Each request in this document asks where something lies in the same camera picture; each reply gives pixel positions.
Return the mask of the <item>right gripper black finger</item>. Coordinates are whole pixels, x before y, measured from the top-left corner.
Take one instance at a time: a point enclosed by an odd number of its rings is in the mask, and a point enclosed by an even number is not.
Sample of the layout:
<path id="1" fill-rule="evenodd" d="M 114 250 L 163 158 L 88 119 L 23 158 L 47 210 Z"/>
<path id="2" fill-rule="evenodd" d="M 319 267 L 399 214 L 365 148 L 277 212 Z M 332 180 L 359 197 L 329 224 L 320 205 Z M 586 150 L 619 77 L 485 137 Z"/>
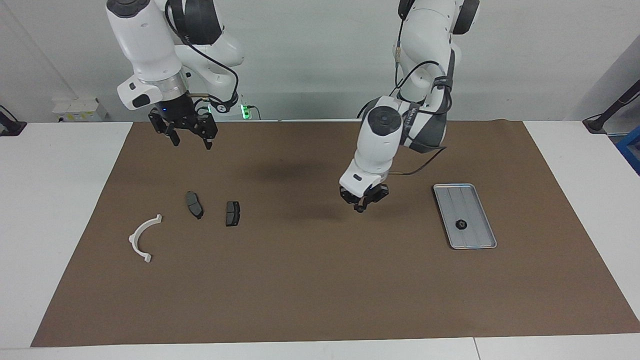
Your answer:
<path id="1" fill-rule="evenodd" d="M 193 126 L 195 135 L 202 139 L 206 150 L 211 150 L 213 142 L 218 134 L 218 127 L 212 114 L 199 115 Z"/>
<path id="2" fill-rule="evenodd" d="M 180 138 L 173 123 L 167 124 L 160 114 L 149 114 L 148 118 L 156 133 L 167 137 L 175 147 L 180 144 Z"/>

